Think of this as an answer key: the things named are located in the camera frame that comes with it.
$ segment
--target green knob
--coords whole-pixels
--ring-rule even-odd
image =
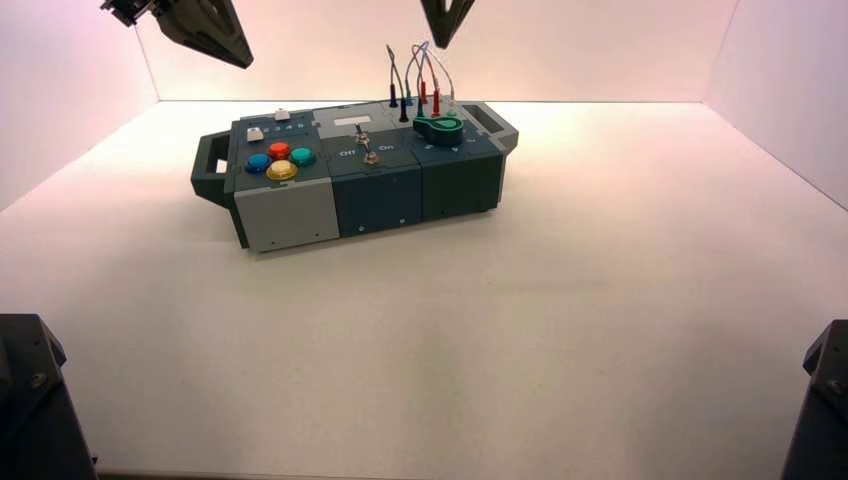
[[[462,127],[462,120],[457,117],[415,117],[412,121],[412,128],[427,143],[440,147],[453,147],[462,143]]]
[[[298,167],[308,167],[315,163],[315,154],[312,153],[312,150],[306,147],[300,147],[292,150],[289,159]]]

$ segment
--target black metal bracket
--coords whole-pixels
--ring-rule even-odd
[[[175,43],[237,67],[253,63],[232,0],[106,0],[100,8],[128,27],[150,11]]]
[[[430,24],[433,41],[439,48],[448,48],[453,35],[459,30],[474,0],[453,0],[450,10],[445,6],[445,0],[421,0],[424,15]]]
[[[96,480],[62,345],[32,314],[0,314],[0,344],[0,478]]]
[[[784,480],[848,478],[848,320],[834,320],[804,356],[810,384]]]
[[[834,320],[819,335],[804,356],[804,370],[810,387],[848,424],[848,320]]]

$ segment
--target blue button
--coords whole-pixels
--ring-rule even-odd
[[[264,173],[271,165],[271,159],[264,153],[251,155],[247,159],[247,165],[244,167],[250,173]]]
[[[289,160],[298,167],[306,167],[315,163],[315,154],[306,147],[295,148]]]

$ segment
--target white floor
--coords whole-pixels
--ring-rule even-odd
[[[497,210],[257,256],[189,174],[276,106],[159,104],[0,213],[103,468],[778,475],[848,213],[709,108],[494,104]]]

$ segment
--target small display screen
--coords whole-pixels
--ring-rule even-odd
[[[341,127],[342,125],[353,125],[354,123],[365,123],[370,122],[370,115],[360,115],[358,117],[347,117],[347,118],[337,118],[333,120],[337,127]]]

